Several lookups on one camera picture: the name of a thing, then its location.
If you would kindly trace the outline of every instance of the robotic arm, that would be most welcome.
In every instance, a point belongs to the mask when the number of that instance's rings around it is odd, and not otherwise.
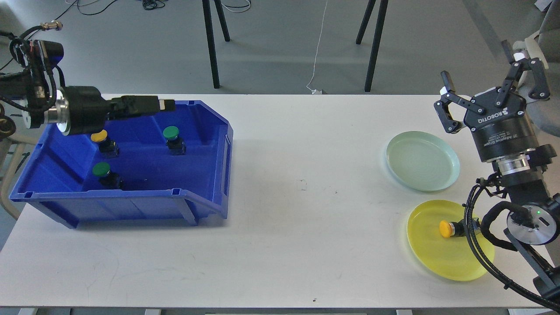
[[[502,42],[502,46],[511,65],[502,86],[467,100],[455,94],[449,73],[443,71],[444,87],[440,91],[441,99],[434,103],[434,107],[447,133],[457,133],[463,127],[470,129],[480,160],[492,163],[495,171],[488,179],[477,180],[464,204],[462,223],[473,253],[490,274],[505,284],[505,289],[511,288],[536,303],[560,312],[560,268],[552,267],[532,247],[548,244],[560,233],[560,194],[551,197],[543,180],[543,173],[556,152],[551,145],[539,145],[525,111],[526,100],[516,92],[516,85],[525,71],[532,71],[535,86],[529,97],[547,99],[550,92],[539,58],[529,58],[524,52],[513,54],[506,41]],[[466,108],[462,122],[451,116],[451,103]],[[502,201],[488,211],[480,223],[481,233],[492,244],[521,253],[538,274],[533,283],[541,296],[502,274],[478,246],[472,212],[483,191],[491,197],[506,198],[509,195],[511,202]],[[504,230],[509,242],[498,239],[489,230],[503,210],[509,210],[507,229]]]
[[[20,36],[0,30],[0,36],[11,40],[10,53],[23,68],[18,73],[0,73],[0,100],[22,110],[27,128],[56,123],[64,135],[95,133],[103,129],[106,120],[175,110],[173,100],[160,100],[156,96],[128,95],[105,100],[95,87],[65,86],[64,76],[58,67],[64,56],[62,45],[25,39],[34,31],[61,28],[60,22],[52,21],[32,27]],[[59,73],[58,88],[54,69]],[[15,131],[14,121],[5,115],[0,103],[0,141]]]

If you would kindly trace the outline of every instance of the plastic plate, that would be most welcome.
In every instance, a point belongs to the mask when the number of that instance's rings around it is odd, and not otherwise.
[[[418,259],[436,274],[455,281],[470,281],[486,273],[472,254],[465,237],[444,238],[440,234],[441,220],[459,222],[463,207],[447,200],[422,203],[408,218],[407,236]],[[481,234],[477,240],[486,256],[494,260],[494,246]]]
[[[459,158],[442,139],[421,131],[395,136],[387,145],[387,164],[405,186],[419,191],[438,191],[459,177]]]

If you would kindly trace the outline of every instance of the white cable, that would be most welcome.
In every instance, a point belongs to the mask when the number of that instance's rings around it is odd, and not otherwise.
[[[315,65],[317,64],[317,55],[319,54],[319,44],[321,44],[321,35],[323,34],[323,24],[325,23],[325,13],[326,13],[327,4],[329,4],[329,0],[325,1],[325,11],[323,11],[323,20],[321,21],[321,32],[319,33],[319,41],[317,42],[317,51],[315,52],[315,61],[313,62],[313,75],[311,76],[311,80],[309,81],[309,83],[305,86],[311,92],[313,92],[313,90],[309,88],[309,84],[313,82],[313,78],[315,77]]]
[[[73,3],[71,3],[71,2],[68,2],[68,0],[64,0],[64,2],[66,2],[66,4],[71,4],[72,6],[75,6],[75,7],[85,7],[85,6],[89,6],[90,4],[94,4],[94,3],[98,2],[98,1],[99,1],[99,0],[93,0],[92,2],[86,3],[86,4],[73,4]]]
[[[244,9],[244,10],[242,10],[242,11],[234,11],[234,10],[232,10],[232,9],[229,8],[230,6],[227,6],[227,5],[223,4],[223,3],[222,3],[222,6],[223,6],[224,8],[226,8],[226,10],[228,10],[228,11],[230,11],[230,12],[233,12],[233,13],[243,13],[243,12],[247,12],[249,9],[251,9],[251,0],[245,0],[245,1],[248,3],[248,5],[246,6],[247,9]]]

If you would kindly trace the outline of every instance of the yellow plate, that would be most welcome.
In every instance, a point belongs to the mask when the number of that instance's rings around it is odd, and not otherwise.
[[[464,208],[447,200],[430,200],[412,211],[408,218],[407,236],[418,259],[436,274],[455,281],[470,281],[486,273],[470,250],[465,237],[444,238],[441,220],[459,222]],[[484,254],[494,260],[494,246],[481,234],[477,240]]]

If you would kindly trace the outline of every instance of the light green plate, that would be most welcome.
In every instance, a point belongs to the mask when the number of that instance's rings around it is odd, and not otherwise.
[[[419,191],[438,191],[459,177],[459,158],[442,139],[421,131],[395,136],[387,145],[387,164],[405,186]]]

